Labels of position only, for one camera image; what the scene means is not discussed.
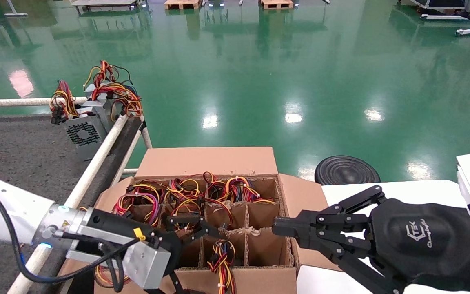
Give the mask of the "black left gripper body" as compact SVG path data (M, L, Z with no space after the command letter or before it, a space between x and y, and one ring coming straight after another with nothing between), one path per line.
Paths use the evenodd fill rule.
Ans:
M110 243L133 282L162 281L172 272L181 249L175 233L99 209L86 212L86 235Z

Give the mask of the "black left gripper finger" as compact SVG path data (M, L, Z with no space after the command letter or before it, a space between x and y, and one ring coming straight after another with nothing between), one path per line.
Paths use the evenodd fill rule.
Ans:
M211 225L204 216L199 214L178 214L174 216L166 216L166 225L168 225L168 229L173 229L173 227L178 225L194 226L193 234L185 240L186 242L199 240L204 236L211 236L216 239L222 238L219 228Z
M175 294L204 294L204 292L183 288L175 272L172 272L169 277L171 278L173 286L175 287ZM148 294L165 294L162 289L144 289L144 292Z

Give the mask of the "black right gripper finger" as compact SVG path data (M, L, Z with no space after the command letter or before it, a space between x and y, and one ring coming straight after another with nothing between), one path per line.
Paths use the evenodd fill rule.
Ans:
M371 242L342 233L284 233L295 239L293 255L298 265L345 272L374 294L401 294L404 283L384 277L362 262L373 260Z
M380 205L386 201L382 188L371 186L339 203L320 212L301 210L295 218L277 216L272 225L272 232L277 236L307 236L310 229L322 229L335 232L362 232L369 226L365 214L356 214L370 205Z

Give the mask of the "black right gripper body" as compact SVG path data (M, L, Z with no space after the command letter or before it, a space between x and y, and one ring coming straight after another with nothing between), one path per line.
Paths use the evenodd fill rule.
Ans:
M388 199L370 212L372 266L386 277L450 292L470 292L470 216L437 203Z

